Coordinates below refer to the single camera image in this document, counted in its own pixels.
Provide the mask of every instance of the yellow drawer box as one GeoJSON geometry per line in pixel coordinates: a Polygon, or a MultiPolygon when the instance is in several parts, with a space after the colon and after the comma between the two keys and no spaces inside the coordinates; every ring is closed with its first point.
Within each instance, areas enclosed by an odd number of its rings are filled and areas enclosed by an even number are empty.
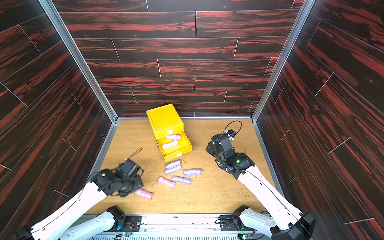
{"type": "Polygon", "coordinates": [[[184,123],[181,121],[173,104],[148,110],[147,115],[155,139],[160,139],[184,130],[184,123]]]}
{"type": "Polygon", "coordinates": [[[172,142],[172,140],[166,139],[165,137],[156,140],[159,146],[159,149],[163,154],[163,157],[166,162],[169,162],[172,159],[175,159],[177,157],[180,157],[181,155],[186,154],[187,152],[192,151],[192,144],[188,140],[187,135],[184,133],[184,131],[177,132],[175,134],[181,135],[181,140],[179,140],[179,145],[169,147],[165,150],[162,148],[163,143],[172,142]]]}

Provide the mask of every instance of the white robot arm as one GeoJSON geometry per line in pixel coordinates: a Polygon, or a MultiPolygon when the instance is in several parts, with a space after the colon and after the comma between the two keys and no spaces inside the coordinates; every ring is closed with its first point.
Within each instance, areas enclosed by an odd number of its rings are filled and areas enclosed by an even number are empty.
{"type": "Polygon", "coordinates": [[[219,168],[251,190],[271,215],[267,217],[243,205],[233,212],[235,226],[239,230],[253,228],[272,240],[309,240],[315,218],[310,213],[303,214],[277,192],[246,154],[235,152],[231,144],[235,135],[236,132],[228,130],[213,136],[206,151],[216,158],[219,168]]]}

